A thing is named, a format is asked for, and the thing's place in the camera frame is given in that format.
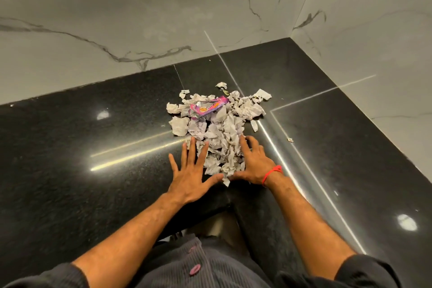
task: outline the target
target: red thread bracelet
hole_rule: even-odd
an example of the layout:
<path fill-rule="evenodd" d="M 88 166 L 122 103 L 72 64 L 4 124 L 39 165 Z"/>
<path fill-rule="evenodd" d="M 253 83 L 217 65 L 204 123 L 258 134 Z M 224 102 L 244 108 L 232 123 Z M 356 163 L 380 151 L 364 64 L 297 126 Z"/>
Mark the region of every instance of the red thread bracelet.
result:
<path fill-rule="evenodd" d="M 272 173 L 272 172 L 275 172 L 275 171 L 282 173 L 282 166 L 276 165 L 273 169 L 271 169 L 270 171 L 268 171 L 266 173 L 266 175 L 264 176 L 264 178 L 263 178 L 262 185 L 264 185 L 264 182 L 266 181 L 266 179 L 269 176 L 269 174 Z"/>

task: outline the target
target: black countertop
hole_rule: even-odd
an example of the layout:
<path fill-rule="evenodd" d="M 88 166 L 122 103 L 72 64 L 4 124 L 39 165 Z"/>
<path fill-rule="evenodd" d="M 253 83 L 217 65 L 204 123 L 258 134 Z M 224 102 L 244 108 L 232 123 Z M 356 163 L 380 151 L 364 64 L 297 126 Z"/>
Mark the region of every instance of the black countertop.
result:
<path fill-rule="evenodd" d="M 269 156 L 353 248 L 389 261 L 406 287 L 425 284 L 428 180 L 292 40 L 222 57 L 228 69 L 216 55 L 0 106 L 0 285 L 75 259 L 164 193 L 182 142 L 166 103 L 181 89 L 219 94 L 220 81 L 271 93 L 254 134 Z M 214 186 L 161 236 L 228 208 L 270 278 L 304 272 L 273 196 L 246 182 Z"/>

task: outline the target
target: button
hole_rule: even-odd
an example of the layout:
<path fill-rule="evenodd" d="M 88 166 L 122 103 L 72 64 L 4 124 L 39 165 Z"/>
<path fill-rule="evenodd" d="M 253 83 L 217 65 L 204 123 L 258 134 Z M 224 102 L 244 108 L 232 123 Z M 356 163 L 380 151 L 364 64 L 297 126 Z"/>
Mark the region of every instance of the button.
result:
<path fill-rule="evenodd" d="M 189 275 L 192 277 L 193 275 L 196 275 L 198 271 L 201 269 L 201 264 L 197 264 L 194 266 L 191 271 L 189 272 Z"/>

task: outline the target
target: gray shirt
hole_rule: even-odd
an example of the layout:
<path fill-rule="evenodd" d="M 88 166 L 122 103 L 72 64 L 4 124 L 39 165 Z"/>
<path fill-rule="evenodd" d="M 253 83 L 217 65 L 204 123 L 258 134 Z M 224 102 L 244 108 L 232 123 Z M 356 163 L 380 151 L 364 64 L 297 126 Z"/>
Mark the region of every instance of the gray shirt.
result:
<path fill-rule="evenodd" d="M 251 258 L 236 253 L 216 237 L 194 235 L 152 249 L 130 283 L 136 288 L 396 288 L 392 268 L 366 255 L 348 258 L 334 281 L 280 272 L 269 280 Z M 69 263 L 41 275 L 15 280 L 5 288 L 89 288 L 84 274 Z"/>

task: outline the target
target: candy wrapper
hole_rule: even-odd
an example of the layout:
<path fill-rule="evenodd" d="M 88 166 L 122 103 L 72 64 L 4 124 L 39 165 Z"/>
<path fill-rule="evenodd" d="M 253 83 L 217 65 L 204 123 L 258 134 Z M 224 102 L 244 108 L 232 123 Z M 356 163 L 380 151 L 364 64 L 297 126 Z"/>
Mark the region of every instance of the candy wrapper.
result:
<path fill-rule="evenodd" d="M 193 118 L 199 118 L 215 110 L 218 110 L 223 105 L 229 103 L 228 98 L 222 96 L 219 98 L 212 99 L 210 101 L 198 101 L 196 104 L 191 104 L 191 111 Z"/>

